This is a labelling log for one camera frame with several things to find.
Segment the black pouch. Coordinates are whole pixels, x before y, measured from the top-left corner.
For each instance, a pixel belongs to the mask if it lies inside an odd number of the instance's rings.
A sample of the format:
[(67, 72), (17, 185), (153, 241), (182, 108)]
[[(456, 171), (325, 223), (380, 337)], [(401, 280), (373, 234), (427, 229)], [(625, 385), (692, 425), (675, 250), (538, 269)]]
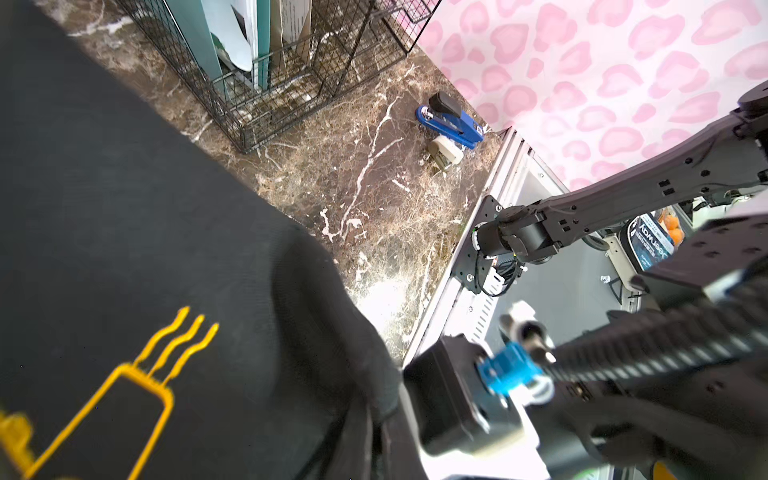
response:
[(324, 479), (402, 377), (304, 228), (1, 5), (1, 475)]

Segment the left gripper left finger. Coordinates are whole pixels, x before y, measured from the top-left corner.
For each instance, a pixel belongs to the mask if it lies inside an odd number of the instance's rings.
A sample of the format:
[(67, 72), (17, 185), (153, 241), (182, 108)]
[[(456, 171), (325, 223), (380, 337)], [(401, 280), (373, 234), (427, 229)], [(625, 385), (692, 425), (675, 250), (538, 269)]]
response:
[(371, 478), (373, 422), (365, 398), (356, 395), (344, 418), (324, 479), (368, 480)]

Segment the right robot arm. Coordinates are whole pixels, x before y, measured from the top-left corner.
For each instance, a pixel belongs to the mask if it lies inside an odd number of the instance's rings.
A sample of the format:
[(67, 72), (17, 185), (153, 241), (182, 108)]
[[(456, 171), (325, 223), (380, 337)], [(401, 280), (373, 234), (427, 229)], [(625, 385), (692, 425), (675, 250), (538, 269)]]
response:
[[(681, 144), (581, 190), (509, 207), (476, 250), (534, 263), (622, 220), (767, 183), (767, 87)], [(707, 222), (634, 285), (656, 309), (555, 349), (528, 413), (550, 474), (664, 463), (682, 479), (767, 475), (767, 200)]]

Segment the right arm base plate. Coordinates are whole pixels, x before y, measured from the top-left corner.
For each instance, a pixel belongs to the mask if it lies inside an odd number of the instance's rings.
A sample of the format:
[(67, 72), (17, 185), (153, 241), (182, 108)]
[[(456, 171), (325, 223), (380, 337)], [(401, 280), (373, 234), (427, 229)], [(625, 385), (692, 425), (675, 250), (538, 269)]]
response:
[(468, 222), (467, 231), (455, 248), (450, 276), (473, 294), (483, 292), (486, 278), (492, 267), (492, 261), (481, 247), (481, 240), (487, 235), (480, 234), (479, 230), (485, 224), (495, 220), (501, 210), (502, 205), (495, 197), (484, 196)]

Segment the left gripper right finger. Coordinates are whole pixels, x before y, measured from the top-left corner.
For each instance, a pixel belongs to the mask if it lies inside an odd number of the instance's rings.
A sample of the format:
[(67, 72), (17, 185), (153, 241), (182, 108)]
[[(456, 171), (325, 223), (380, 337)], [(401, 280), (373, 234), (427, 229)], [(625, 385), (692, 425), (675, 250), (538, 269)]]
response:
[(426, 480), (419, 450), (402, 407), (381, 425), (382, 478), (387, 480)]

